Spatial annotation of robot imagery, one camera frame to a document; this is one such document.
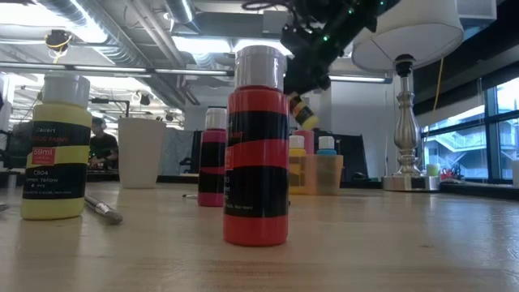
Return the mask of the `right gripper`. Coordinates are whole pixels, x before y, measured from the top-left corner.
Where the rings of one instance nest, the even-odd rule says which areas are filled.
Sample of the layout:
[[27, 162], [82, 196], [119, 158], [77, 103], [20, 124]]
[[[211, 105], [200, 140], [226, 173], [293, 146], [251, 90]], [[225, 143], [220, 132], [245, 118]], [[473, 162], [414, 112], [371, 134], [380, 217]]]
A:
[[[287, 60], [283, 93], [325, 91], [331, 86], [329, 67], [344, 55], [345, 23], [327, 22], [322, 28], [286, 24], [281, 43], [292, 55]], [[299, 81], [307, 81], [305, 87]]]

